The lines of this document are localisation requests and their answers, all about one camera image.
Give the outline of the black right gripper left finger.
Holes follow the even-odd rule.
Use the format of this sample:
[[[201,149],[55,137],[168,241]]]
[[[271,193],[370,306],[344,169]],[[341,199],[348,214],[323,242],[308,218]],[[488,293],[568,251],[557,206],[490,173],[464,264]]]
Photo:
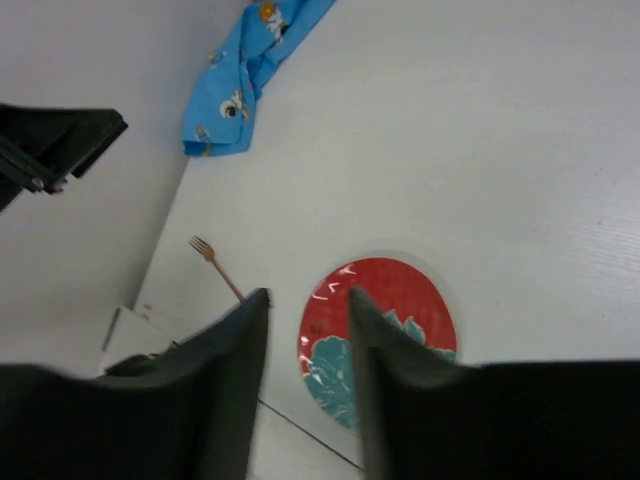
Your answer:
[[[94,379],[3,366],[2,477],[245,478],[269,309],[257,289],[178,346]]]

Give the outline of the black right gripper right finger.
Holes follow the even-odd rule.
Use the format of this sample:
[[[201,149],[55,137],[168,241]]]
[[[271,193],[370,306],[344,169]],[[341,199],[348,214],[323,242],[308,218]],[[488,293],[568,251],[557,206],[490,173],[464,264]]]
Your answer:
[[[358,288],[349,318],[366,478],[638,477],[637,362],[462,365]]]

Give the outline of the blue space-print cloth placemat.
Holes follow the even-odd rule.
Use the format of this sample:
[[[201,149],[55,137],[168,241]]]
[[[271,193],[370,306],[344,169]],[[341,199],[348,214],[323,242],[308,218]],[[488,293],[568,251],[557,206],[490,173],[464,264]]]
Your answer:
[[[333,0],[257,1],[207,57],[186,106],[182,145],[189,157],[249,149],[263,87],[323,19]]]

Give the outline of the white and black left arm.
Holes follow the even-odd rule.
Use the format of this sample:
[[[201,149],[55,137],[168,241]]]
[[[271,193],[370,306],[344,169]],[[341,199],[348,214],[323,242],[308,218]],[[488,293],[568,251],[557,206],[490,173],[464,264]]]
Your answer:
[[[126,131],[114,109],[1,105],[1,208],[22,192],[59,194]]]

